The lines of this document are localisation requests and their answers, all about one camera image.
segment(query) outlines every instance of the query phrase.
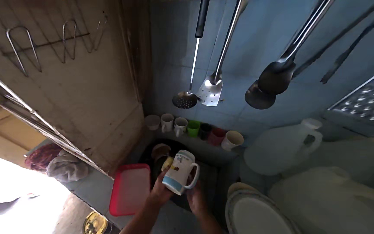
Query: mug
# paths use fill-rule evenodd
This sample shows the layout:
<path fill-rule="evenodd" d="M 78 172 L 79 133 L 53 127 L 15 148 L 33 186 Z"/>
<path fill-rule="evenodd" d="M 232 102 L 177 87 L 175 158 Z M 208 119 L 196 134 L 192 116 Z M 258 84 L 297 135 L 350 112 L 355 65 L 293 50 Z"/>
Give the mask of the mug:
<path fill-rule="evenodd" d="M 160 127 L 160 117 L 158 115 L 148 115 L 145 117 L 145 125 L 151 131 L 157 130 Z"/>
<path fill-rule="evenodd" d="M 174 121 L 174 132 L 175 136 L 179 137 L 181 134 L 183 134 L 187 129 L 188 121 L 184 118 L 178 117 Z"/>
<path fill-rule="evenodd" d="M 243 144 L 243 141 L 245 140 L 243 139 L 242 134 L 237 131 L 228 131 L 226 137 L 221 142 L 221 147 L 224 150 L 231 151 L 232 148 Z"/>
<path fill-rule="evenodd" d="M 190 120 L 187 125 L 187 132 L 189 137 L 197 137 L 199 134 L 200 122 L 196 120 Z"/>
<path fill-rule="evenodd" d="M 161 131 L 170 132 L 172 131 L 172 125 L 174 123 L 174 116 L 172 114 L 161 115 Z"/>
<path fill-rule="evenodd" d="M 226 131 L 221 128 L 214 128 L 211 130 L 207 143 L 218 146 L 223 141 Z"/>
<path fill-rule="evenodd" d="M 174 161 L 163 178 L 163 184 L 172 192 L 182 195 L 185 189 L 192 189 L 197 183 L 200 174 L 200 167 L 194 162 L 195 157 L 186 150 L 180 150 L 174 157 Z M 196 174 L 190 185 L 186 186 L 188 176 L 196 167 Z"/>
<path fill-rule="evenodd" d="M 200 130 L 199 130 L 200 140 L 202 140 L 202 141 L 207 140 L 207 138 L 209 138 L 210 132 L 211 132 L 211 125 L 210 124 L 200 125 Z"/>

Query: yellow sponge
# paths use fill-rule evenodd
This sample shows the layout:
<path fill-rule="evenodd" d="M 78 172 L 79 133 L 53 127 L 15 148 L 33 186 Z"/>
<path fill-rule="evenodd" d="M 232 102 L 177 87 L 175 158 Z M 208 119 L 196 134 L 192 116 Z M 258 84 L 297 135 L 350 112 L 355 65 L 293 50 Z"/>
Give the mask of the yellow sponge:
<path fill-rule="evenodd" d="M 161 167 L 161 171 L 163 171 L 165 168 L 171 166 L 173 161 L 174 161 L 174 158 L 168 156 L 167 159 L 165 160 L 163 166 Z"/>

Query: black cup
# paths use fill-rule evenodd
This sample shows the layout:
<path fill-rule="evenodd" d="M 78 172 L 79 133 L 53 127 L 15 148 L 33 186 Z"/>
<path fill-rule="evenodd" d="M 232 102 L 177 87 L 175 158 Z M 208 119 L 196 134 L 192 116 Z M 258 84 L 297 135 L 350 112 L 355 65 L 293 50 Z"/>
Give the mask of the black cup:
<path fill-rule="evenodd" d="M 212 127 L 211 127 L 210 124 L 200 125 L 200 130 L 199 130 L 200 139 L 203 140 L 203 141 L 207 140 L 207 138 L 209 138 L 211 129 L 212 129 Z"/>

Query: hand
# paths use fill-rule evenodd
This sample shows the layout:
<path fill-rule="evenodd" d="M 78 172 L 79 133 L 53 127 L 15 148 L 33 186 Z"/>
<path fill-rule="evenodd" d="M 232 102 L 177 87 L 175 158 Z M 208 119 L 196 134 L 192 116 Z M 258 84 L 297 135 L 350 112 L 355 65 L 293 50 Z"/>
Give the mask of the hand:
<path fill-rule="evenodd" d="M 167 173 L 169 167 L 167 167 L 161 174 L 158 176 L 157 180 L 155 181 L 153 190 L 151 191 L 150 195 L 148 196 L 147 202 L 158 205 L 159 207 L 163 206 L 171 196 L 174 194 L 168 188 L 165 187 L 163 184 L 163 178 L 165 173 Z"/>
<path fill-rule="evenodd" d="M 197 181 L 197 184 L 193 189 L 187 191 L 187 200 L 188 204 L 190 205 L 190 209 L 195 216 L 201 217 L 208 213 L 207 204 L 201 190 L 200 181 Z"/>

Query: grater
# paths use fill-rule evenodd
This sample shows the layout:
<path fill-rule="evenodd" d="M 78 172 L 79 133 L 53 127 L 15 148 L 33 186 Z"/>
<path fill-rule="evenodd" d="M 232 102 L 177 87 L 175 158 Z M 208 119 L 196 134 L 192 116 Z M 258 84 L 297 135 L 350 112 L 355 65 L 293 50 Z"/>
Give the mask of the grater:
<path fill-rule="evenodd" d="M 350 130 L 374 136 L 374 76 L 327 110 Z"/>

